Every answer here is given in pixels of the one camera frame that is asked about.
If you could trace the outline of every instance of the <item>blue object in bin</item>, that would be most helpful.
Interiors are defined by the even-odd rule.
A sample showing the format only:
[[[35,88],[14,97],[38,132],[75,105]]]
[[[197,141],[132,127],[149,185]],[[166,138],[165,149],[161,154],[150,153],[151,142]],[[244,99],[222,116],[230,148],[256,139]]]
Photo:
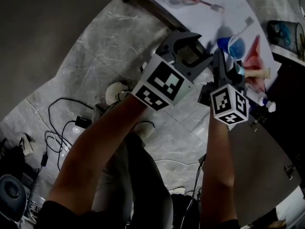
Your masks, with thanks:
[[[232,37],[219,38],[217,40],[217,45],[231,57],[240,60],[245,53],[245,43],[242,38],[239,38],[233,45],[230,46],[230,52],[229,52],[228,44],[231,38]]]

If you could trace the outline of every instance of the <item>white cube with markers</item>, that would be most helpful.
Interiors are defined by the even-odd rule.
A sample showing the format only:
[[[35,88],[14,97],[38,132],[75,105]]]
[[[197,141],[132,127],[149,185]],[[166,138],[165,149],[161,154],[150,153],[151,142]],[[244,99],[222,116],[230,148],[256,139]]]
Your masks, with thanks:
[[[249,118],[249,101],[230,84],[211,93],[214,118],[235,125]]]
[[[193,83],[162,57],[154,54],[132,94],[148,107],[159,111],[176,105],[193,89]]]

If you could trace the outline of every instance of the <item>gray tile floor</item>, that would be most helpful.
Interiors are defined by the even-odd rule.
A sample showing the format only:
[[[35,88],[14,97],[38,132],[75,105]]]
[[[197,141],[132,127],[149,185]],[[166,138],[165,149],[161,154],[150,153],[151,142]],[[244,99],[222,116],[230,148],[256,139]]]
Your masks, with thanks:
[[[300,21],[297,0],[247,0],[264,24],[268,20]],[[170,33],[155,17],[131,3],[112,1],[88,26],[67,55],[55,78],[28,96],[42,119],[50,126],[48,106],[59,97],[82,100],[89,105],[104,103],[106,88],[113,82],[127,80],[135,84],[140,78],[139,67],[152,51]],[[201,85],[211,81],[211,73],[203,72],[195,81],[195,89],[177,106],[165,112],[148,110],[143,119],[150,119],[156,131],[147,142],[147,151],[155,160],[172,159],[183,162],[157,161],[165,182],[171,189],[185,186],[192,190],[198,162],[206,152],[209,109],[197,103]],[[58,130],[76,116],[91,117],[90,110],[72,102],[59,101],[51,108],[51,119]],[[65,131],[71,142],[79,134],[72,131],[73,124]],[[34,138],[35,153],[27,157],[33,167],[39,167],[46,149],[46,127],[35,110],[24,100],[0,123],[0,137],[5,136],[16,145],[20,133]],[[50,140],[50,145],[57,148]],[[60,166],[66,156],[63,152]],[[47,167],[41,171],[36,192],[46,197],[58,174],[57,156],[50,152]]]

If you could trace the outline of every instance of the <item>black speaker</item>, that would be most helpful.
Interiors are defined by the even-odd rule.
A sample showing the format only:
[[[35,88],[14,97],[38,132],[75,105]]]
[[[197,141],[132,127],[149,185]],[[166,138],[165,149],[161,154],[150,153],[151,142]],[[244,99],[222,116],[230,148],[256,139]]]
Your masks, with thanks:
[[[11,175],[0,178],[0,214],[19,222],[25,210],[26,193],[22,183]]]

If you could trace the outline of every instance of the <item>white table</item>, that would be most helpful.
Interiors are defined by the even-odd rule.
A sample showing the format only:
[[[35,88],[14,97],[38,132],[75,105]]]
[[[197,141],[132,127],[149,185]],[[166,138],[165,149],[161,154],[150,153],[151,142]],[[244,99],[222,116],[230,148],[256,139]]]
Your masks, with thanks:
[[[224,7],[225,12],[223,14],[217,13],[200,3],[177,8],[167,5],[164,0],[151,1],[172,14],[189,31],[202,35],[199,41],[205,48],[208,48],[208,44],[212,43],[214,46],[210,52],[214,52],[217,48],[216,41],[218,38],[232,36],[240,32],[245,27],[245,19],[251,16],[254,24],[243,34],[246,51],[242,60],[244,61],[247,56],[256,35],[260,35],[260,56],[264,62],[264,68],[271,69],[271,79],[265,80],[266,89],[271,86],[277,77],[278,64],[273,60],[263,29],[246,0],[204,0]]]

